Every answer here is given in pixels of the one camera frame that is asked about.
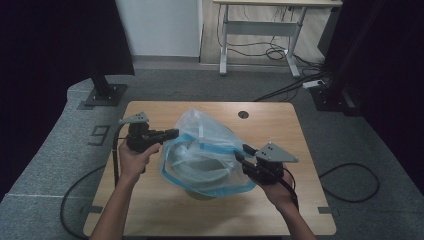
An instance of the plastic bag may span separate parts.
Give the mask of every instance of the plastic bag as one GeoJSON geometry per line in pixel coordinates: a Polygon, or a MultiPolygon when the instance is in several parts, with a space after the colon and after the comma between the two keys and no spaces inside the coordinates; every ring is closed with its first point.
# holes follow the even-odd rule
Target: plastic bag
{"type": "Polygon", "coordinates": [[[179,137],[164,143],[159,161],[162,176],[179,187],[211,197],[252,190],[234,151],[246,156],[244,142],[209,115],[191,109],[175,125],[179,137]]]}

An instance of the wooden floor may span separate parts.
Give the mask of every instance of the wooden floor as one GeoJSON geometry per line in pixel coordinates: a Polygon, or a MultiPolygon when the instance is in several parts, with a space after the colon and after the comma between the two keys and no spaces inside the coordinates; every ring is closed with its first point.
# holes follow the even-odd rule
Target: wooden floor
{"type": "MultiPolygon", "coordinates": [[[[203,38],[200,62],[201,63],[219,63],[220,59],[220,44],[222,43],[221,27],[225,7],[214,4],[212,0],[203,0],[203,38]]],[[[249,21],[297,21],[300,8],[295,8],[294,11],[285,11],[286,7],[270,7],[270,6],[230,6],[229,20],[249,20],[249,21]]],[[[330,15],[330,8],[324,9],[308,9],[303,22],[302,31],[300,33],[295,54],[312,62],[324,61],[324,56],[318,50],[317,45],[325,24],[330,15]]],[[[229,35],[227,42],[229,44],[250,44],[257,42],[265,42],[267,44],[258,44],[251,46],[229,46],[228,48],[235,49],[239,52],[248,55],[263,55],[270,48],[269,43],[272,36],[238,36],[229,35]]],[[[275,37],[272,42],[281,47],[287,48],[288,38],[275,37]]],[[[274,58],[280,57],[278,54],[271,55],[274,58]]],[[[228,51],[228,64],[248,64],[248,65],[281,65],[286,66],[285,60],[270,60],[267,56],[243,56],[233,51],[228,51]]]]}

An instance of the wall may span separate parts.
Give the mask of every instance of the wall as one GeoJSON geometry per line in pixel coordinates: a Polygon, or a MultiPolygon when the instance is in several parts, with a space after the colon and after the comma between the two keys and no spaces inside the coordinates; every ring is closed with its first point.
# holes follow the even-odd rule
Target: wall
{"type": "Polygon", "coordinates": [[[117,0],[131,55],[199,57],[201,0],[117,0]]]}

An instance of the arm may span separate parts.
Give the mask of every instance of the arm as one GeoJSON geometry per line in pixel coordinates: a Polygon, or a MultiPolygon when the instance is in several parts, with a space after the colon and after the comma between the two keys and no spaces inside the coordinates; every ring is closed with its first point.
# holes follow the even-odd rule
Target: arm
{"type": "Polygon", "coordinates": [[[159,148],[160,144],[155,144],[140,154],[131,151],[126,140],[119,146],[121,176],[90,239],[122,238],[134,186],[149,163],[150,155],[158,152],[159,148]]]}
{"type": "MultiPolygon", "coordinates": [[[[283,179],[289,185],[292,185],[292,179],[289,174],[284,174],[283,179]]],[[[258,184],[258,186],[264,190],[268,200],[274,204],[281,213],[289,228],[290,235],[294,240],[316,239],[314,233],[292,202],[290,193],[280,183],[274,185],[258,184]]]]}

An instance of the white table leg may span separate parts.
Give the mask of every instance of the white table leg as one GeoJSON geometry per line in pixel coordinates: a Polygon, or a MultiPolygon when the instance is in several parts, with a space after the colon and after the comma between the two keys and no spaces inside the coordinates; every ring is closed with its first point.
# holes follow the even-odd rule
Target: white table leg
{"type": "Polygon", "coordinates": [[[287,63],[289,64],[290,70],[294,78],[300,77],[299,70],[297,69],[296,63],[294,62],[293,52],[294,52],[294,48],[296,47],[297,39],[299,38],[299,35],[300,35],[300,30],[302,29],[302,26],[303,26],[303,20],[305,19],[305,15],[306,15],[306,7],[302,7],[302,11],[300,12],[299,20],[297,21],[296,31],[293,36],[293,39],[291,39],[288,50],[284,51],[284,53],[286,54],[287,63]]]}
{"type": "Polygon", "coordinates": [[[225,5],[224,20],[222,24],[222,47],[221,47],[221,60],[219,62],[219,73],[221,75],[227,74],[227,23],[228,23],[228,8],[225,5]]]}

